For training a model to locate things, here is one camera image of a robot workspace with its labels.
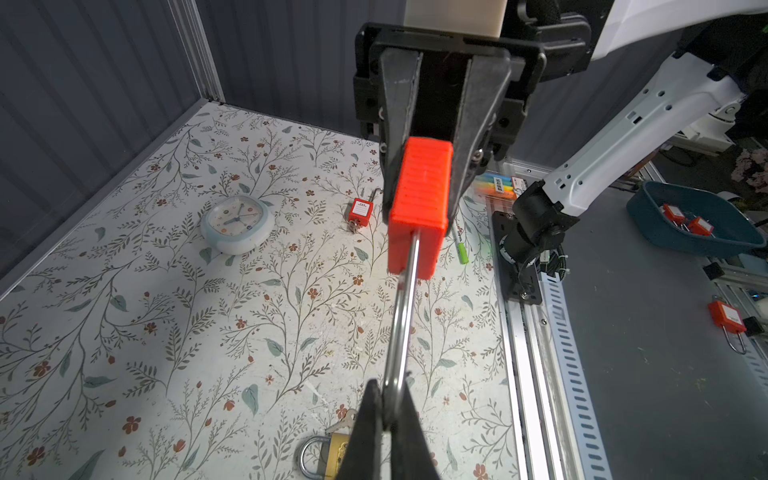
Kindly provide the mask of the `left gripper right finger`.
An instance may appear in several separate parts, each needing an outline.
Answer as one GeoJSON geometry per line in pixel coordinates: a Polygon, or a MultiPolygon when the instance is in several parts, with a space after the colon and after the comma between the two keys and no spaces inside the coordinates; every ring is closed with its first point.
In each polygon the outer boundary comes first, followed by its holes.
{"type": "Polygon", "coordinates": [[[422,431],[409,387],[404,386],[400,406],[390,424],[391,478],[394,480],[439,480],[422,431]]]}

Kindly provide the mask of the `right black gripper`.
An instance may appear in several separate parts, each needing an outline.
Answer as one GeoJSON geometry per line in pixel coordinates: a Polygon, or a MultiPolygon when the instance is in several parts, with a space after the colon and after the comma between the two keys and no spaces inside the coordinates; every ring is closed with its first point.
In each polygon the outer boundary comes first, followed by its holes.
{"type": "Polygon", "coordinates": [[[542,81],[583,68],[586,22],[524,26],[493,40],[458,33],[367,23],[355,38],[357,119],[366,139],[380,141],[382,206],[391,207],[410,137],[454,147],[448,216],[483,161],[500,160],[527,117],[542,81]]]}

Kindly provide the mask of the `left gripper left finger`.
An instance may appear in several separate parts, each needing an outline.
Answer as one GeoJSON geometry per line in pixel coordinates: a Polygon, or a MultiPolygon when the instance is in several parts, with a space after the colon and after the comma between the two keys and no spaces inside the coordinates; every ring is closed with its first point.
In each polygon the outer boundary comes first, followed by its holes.
{"type": "Polygon", "coordinates": [[[382,394],[377,380],[366,384],[337,480],[379,480],[383,438],[382,394]]]}

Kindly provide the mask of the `brass padlock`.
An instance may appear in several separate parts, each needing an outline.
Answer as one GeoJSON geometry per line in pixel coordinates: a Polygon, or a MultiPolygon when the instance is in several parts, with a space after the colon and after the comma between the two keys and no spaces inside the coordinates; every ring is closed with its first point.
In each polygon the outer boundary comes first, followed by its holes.
{"type": "Polygon", "coordinates": [[[298,448],[297,466],[305,479],[336,479],[350,436],[333,433],[307,438],[298,448]]]}

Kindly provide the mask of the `silver key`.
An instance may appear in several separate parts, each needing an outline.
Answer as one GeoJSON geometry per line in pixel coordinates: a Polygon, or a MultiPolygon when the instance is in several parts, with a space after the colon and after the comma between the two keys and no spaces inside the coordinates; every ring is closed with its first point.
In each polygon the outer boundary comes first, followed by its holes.
{"type": "Polygon", "coordinates": [[[330,425],[325,430],[325,433],[327,435],[332,435],[334,433],[344,433],[344,432],[349,433],[354,428],[357,414],[358,412],[356,409],[347,410],[344,413],[344,415],[336,423],[330,425]]]}

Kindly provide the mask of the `red padlock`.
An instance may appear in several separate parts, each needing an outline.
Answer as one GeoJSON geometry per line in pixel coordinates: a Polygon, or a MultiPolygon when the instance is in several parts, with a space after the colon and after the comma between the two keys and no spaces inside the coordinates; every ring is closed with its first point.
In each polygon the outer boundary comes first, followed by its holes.
{"type": "Polygon", "coordinates": [[[399,278],[383,377],[383,418],[392,424],[406,390],[406,365],[416,287],[436,270],[449,229],[453,146],[425,137],[406,141],[388,223],[388,271],[399,278]]]}
{"type": "Polygon", "coordinates": [[[381,188],[375,188],[368,199],[355,198],[347,212],[347,226],[352,233],[370,224],[375,209],[375,200],[381,188]]]}

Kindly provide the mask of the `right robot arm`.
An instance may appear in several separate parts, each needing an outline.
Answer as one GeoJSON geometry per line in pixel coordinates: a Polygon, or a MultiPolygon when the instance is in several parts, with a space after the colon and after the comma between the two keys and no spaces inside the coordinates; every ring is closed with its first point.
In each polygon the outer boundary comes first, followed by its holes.
{"type": "Polygon", "coordinates": [[[390,272],[434,275],[462,195],[515,142],[539,84],[680,29],[635,98],[514,203],[505,249],[523,266],[655,147],[766,87],[766,3],[410,1],[402,24],[364,24],[355,108],[379,141],[390,272]]]}

